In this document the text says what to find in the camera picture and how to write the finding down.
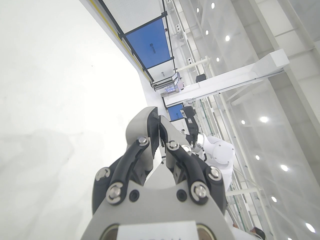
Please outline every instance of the label sticker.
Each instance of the label sticker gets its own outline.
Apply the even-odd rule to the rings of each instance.
[[[195,240],[195,221],[120,225],[117,240]]]

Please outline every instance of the yellow stripe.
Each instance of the yellow stripe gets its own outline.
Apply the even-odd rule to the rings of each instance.
[[[125,45],[125,43],[123,43],[123,41],[119,38],[118,33],[112,28],[112,26],[109,24],[109,22],[107,21],[107,19],[105,18],[105,16],[103,15],[103,13],[100,11],[100,9],[98,8],[98,6],[94,3],[93,0],[89,0],[92,5],[95,7],[95,9],[98,11],[98,13],[101,15],[101,17],[103,18],[103,20],[106,22],[106,24],[108,25],[108,27],[111,29],[111,31],[114,33],[115,37],[118,38],[118,40],[121,42],[121,44],[123,45],[124,49],[129,53],[129,55],[132,57],[132,59],[134,60],[134,62],[137,64],[138,68],[142,71],[142,73],[144,74],[144,76],[147,78],[148,81],[150,81],[150,79],[148,78],[148,76],[144,73],[142,67],[140,66],[140,63],[138,61],[136,61],[135,57],[132,55],[131,51],[127,48],[127,46]]]

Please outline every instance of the black frame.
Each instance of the black frame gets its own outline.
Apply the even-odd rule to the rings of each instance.
[[[111,12],[109,11],[109,9],[108,9],[107,6],[105,5],[104,1],[103,1],[103,0],[98,0],[98,1],[99,1],[99,3],[101,4],[101,6],[103,7],[103,9],[105,10],[105,12],[107,13],[107,15],[109,16],[109,18],[111,19],[111,21],[113,22],[113,24],[115,25],[115,27],[116,27],[116,29],[117,29],[117,31],[118,31],[118,36],[119,36],[119,38],[120,38],[121,40],[123,39],[123,40],[126,42],[126,44],[128,45],[128,47],[131,49],[132,54],[137,58],[137,60],[139,61],[140,65],[142,66],[142,70],[143,70],[144,72],[146,72],[146,73],[148,74],[148,76],[150,77],[150,79],[151,79],[151,81],[152,81],[151,85],[153,85],[153,84],[155,84],[155,83],[157,83],[157,82],[159,82],[159,81],[154,82],[154,79],[152,78],[152,76],[151,76],[151,74],[149,73],[148,69],[151,69],[151,68],[153,68],[153,67],[155,67],[155,66],[161,65],[161,64],[163,64],[163,63],[166,63],[166,62],[172,60],[172,61],[173,61],[174,71],[176,71],[175,57],[174,57],[174,54],[173,54],[173,51],[172,51],[171,38],[170,38],[169,26],[168,26],[168,19],[167,19],[168,13],[167,13],[167,11],[165,10],[165,2],[164,2],[164,0],[162,0],[163,12],[161,13],[160,16],[158,16],[158,17],[156,17],[156,18],[148,21],[147,23],[144,23],[144,24],[141,25],[141,26],[138,26],[138,27],[132,29],[131,31],[129,31],[129,32],[127,32],[127,33],[123,33],[121,27],[118,25],[117,21],[114,19],[113,15],[111,14]],[[172,56],[172,57],[170,57],[168,60],[166,60],[166,61],[164,61],[164,62],[162,62],[162,63],[159,63],[159,64],[157,64],[157,65],[155,65],[155,66],[146,68],[145,65],[143,64],[142,60],[140,59],[140,57],[138,56],[138,54],[136,53],[135,49],[132,47],[131,43],[129,42],[129,40],[127,39],[126,36],[129,35],[129,34],[131,34],[131,33],[133,33],[133,32],[135,32],[135,31],[137,31],[137,30],[139,30],[139,29],[141,29],[141,28],[143,28],[143,27],[145,27],[145,26],[147,26],[147,25],[149,25],[149,24],[151,24],[151,23],[153,23],[153,22],[155,22],[155,21],[157,21],[157,20],[159,20],[159,19],[161,19],[161,18],[165,18],[165,22],[166,22],[166,25],[167,25],[167,31],[168,31],[168,36],[169,36],[169,44],[170,44],[170,50],[171,50],[171,56]]]

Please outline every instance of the recessed ceiling light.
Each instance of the recessed ceiling light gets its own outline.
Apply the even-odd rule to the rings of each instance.
[[[312,233],[315,233],[316,230],[313,228],[313,226],[309,223],[305,223],[306,227],[312,232]]]
[[[269,121],[269,118],[266,116],[262,116],[262,117],[260,117],[260,121],[263,123],[266,123],[267,121]]]
[[[288,167],[286,165],[281,165],[280,167],[282,168],[283,171],[288,171]]]

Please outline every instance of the blue screen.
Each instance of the blue screen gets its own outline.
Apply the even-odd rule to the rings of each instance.
[[[182,104],[177,104],[177,105],[168,107],[168,112],[169,112],[171,121],[183,118],[180,112],[182,108],[183,108]]]
[[[127,35],[127,39],[147,69],[170,59],[162,19]]]

